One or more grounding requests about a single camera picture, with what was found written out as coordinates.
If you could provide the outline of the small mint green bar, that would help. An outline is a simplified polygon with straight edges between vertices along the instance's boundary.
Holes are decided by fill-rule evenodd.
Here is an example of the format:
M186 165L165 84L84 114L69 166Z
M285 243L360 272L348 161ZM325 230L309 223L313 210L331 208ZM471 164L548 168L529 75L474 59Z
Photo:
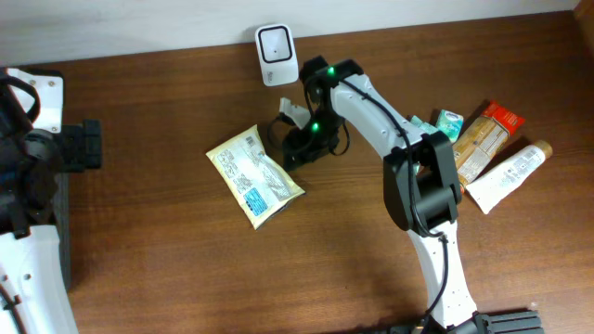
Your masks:
M461 132L464 118L457 113L442 109L438 115L435 127L443 132L450 140L455 143Z

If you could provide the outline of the white Pantene tube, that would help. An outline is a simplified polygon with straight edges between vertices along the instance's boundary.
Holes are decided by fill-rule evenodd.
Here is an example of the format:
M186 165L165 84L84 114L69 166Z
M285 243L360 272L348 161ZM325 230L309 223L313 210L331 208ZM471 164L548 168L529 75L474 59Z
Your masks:
M466 191L483 214L489 214L550 158L552 153L552 146L548 142L538 140L474 180L466 186Z

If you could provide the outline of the cream wipes packet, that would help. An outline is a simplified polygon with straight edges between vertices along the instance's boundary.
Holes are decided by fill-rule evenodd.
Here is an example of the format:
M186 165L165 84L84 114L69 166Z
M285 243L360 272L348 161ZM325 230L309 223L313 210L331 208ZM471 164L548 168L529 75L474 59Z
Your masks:
M256 125L211 149L206 156L254 229L305 194L266 154Z

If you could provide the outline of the orange spaghetti package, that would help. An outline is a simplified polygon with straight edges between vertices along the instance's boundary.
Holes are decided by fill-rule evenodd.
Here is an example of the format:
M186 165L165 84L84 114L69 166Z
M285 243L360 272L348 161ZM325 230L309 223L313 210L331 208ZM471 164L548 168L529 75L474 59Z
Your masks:
M485 101L479 113L453 144L460 190L473 182L506 142L524 125L525 118L501 106Z

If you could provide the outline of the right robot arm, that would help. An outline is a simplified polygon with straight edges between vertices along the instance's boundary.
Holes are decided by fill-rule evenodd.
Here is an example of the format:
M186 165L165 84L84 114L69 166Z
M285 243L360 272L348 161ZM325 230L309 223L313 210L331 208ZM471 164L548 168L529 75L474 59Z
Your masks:
M461 191L447 136L429 135L401 116L351 59L330 65L312 58L299 79L307 120L282 141L284 170L335 154L339 130L351 123L380 156L384 205L418 255L428 293L423 332L480 332L458 251Z

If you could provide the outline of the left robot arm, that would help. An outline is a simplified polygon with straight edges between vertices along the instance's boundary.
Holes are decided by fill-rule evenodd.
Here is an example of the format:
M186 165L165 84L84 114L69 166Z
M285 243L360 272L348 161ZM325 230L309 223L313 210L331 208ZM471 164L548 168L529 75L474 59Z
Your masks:
M75 333L69 176L102 165L98 120L65 125L58 71L1 70L1 330Z

